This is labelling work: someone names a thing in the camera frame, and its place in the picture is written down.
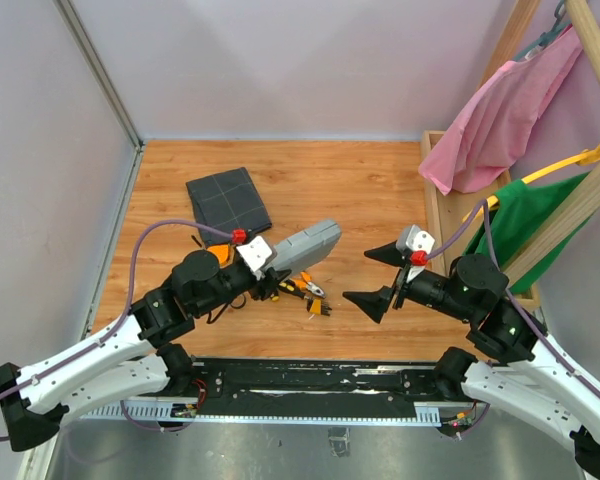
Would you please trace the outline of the orange black pliers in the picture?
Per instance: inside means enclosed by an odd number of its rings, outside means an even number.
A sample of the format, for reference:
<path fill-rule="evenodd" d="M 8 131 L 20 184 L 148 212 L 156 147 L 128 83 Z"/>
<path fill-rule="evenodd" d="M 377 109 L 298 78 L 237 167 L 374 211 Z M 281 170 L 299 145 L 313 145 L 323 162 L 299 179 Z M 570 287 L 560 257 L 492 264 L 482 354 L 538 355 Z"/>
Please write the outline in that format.
<path fill-rule="evenodd" d="M 319 298 L 326 297 L 324 290 L 313 281 L 308 272 L 301 271 L 298 275 L 294 276 L 292 280 L 301 290 L 309 292 Z"/>

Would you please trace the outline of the grey plastic tool case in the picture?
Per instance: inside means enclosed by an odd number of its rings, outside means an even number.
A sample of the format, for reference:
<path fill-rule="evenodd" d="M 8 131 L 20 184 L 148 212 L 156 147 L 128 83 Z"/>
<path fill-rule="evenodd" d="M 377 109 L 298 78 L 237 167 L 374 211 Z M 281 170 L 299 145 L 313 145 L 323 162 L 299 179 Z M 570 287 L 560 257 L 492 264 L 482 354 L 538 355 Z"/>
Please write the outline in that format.
<path fill-rule="evenodd" d="M 269 263 L 275 271 L 298 275 L 324 260 L 342 235 L 337 222 L 326 219 L 299 231 L 274 246 L 275 256 Z"/>

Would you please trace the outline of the black yellow thick screwdriver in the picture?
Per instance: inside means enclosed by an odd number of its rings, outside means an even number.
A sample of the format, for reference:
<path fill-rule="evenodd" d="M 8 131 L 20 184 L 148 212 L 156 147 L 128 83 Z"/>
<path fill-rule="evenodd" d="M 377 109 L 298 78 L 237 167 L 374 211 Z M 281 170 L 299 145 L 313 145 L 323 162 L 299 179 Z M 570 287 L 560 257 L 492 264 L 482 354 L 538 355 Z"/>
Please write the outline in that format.
<path fill-rule="evenodd" d="M 272 301 L 278 301 L 281 293 L 291 295 L 301 300 L 309 299 L 309 295 L 291 280 L 280 282 L 277 285 L 277 288 L 270 295 L 270 299 Z"/>

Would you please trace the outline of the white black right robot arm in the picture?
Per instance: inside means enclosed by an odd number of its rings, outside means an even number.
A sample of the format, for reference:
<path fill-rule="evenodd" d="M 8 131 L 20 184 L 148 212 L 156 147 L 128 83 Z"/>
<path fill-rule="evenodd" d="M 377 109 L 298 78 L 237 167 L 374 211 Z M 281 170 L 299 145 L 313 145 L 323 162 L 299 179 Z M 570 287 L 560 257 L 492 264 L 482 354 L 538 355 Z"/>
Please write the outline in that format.
<path fill-rule="evenodd" d="M 468 325 L 468 340 L 489 360 L 538 385 L 509 380 L 488 362 L 450 347 L 437 362 L 435 392 L 446 400 L 464 395 L 507 411 L 572 451 L 577 465 L 600 479 L 600 381 L 579 365 L 507 290 L 508 279 L 484 255 L 456 258 L 448 276 L 422 268 L 421 251 L 392 244 L 366 257 L 399 269 L 393 285 L 343 296 L 374 322 L 405 301 Z"/>

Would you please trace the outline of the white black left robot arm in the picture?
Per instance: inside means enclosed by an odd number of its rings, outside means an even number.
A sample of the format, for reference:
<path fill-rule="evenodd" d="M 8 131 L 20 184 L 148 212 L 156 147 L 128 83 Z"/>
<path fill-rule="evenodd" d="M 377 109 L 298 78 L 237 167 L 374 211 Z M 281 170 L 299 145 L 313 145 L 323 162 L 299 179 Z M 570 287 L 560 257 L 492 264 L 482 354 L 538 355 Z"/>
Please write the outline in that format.
<path fill-rule="evenodd" d="M 251 246 L 238 248 L 227 266 L 206 250 L 188 254 L 160 287 L 124 306 L 99 332 L 37 363 L 0 366 L 4 441 L 23 452 L 102 405 L 145 393 L 187 393 L 194 371 L 176 339 L 244 293 L 268 299 L 281 281 L 304 268 L 289 254 Z"/>

